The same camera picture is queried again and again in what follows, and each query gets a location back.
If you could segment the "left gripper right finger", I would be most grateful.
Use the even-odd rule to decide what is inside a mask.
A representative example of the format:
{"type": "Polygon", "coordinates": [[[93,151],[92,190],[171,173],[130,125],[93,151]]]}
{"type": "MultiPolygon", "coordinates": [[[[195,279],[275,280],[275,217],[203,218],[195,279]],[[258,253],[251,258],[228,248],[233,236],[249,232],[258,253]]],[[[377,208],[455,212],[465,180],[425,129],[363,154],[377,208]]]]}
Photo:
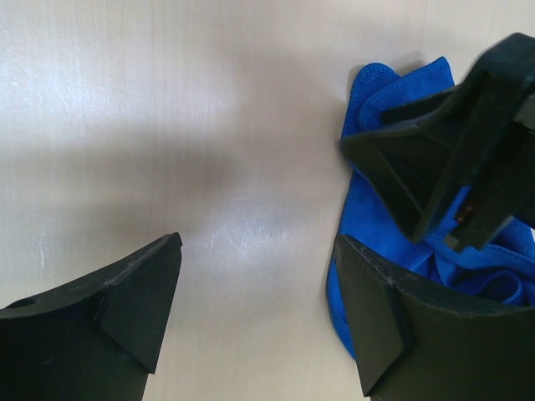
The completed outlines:
{"type": "Polygon", "coordinates": [[[362,392],[373,400],[531,400],[534,311],[455,292],[353,237],[334,242],[362,392]]]}

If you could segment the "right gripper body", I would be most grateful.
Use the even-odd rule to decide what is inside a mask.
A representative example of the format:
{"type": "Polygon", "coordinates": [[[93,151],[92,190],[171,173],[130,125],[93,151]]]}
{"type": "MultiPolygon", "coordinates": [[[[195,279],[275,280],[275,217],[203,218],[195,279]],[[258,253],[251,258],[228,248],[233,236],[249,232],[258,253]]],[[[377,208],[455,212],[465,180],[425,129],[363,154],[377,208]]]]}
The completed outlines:
{"type": "Polygon", "coordinates": [[[513,218],[534,225],[534,39],[513,33],[485,51],[430,124],[439,140],[430,220],[463,186],[446,244],[482,249],[513,218]]]}

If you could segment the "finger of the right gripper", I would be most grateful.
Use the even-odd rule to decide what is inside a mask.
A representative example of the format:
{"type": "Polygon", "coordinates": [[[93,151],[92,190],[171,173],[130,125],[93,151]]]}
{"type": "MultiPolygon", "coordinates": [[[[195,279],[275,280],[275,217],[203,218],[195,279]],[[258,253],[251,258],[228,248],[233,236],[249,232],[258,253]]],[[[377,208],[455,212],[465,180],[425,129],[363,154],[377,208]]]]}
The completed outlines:
{"type": "Polygon", "coordinates": [[[451,151],[447,143],[420,130],[458,89],[455,85],[389,106],[380,113],[380,128],[340,140],[342,156],[370,183],[400,232],[412,242],[422,241],[441,219],[431,208],[431,197],[451,151]]]}

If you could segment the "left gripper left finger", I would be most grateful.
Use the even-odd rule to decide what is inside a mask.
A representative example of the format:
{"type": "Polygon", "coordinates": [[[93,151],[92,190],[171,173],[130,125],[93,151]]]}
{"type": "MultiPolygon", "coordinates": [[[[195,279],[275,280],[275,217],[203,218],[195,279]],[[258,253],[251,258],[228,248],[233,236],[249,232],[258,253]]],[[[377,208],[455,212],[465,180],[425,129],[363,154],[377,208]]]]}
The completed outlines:
{"type": "Polygon", "coordinates": [[[181,237],[1,310],[3,400],[141,400],[181,269],[181,237]]]}

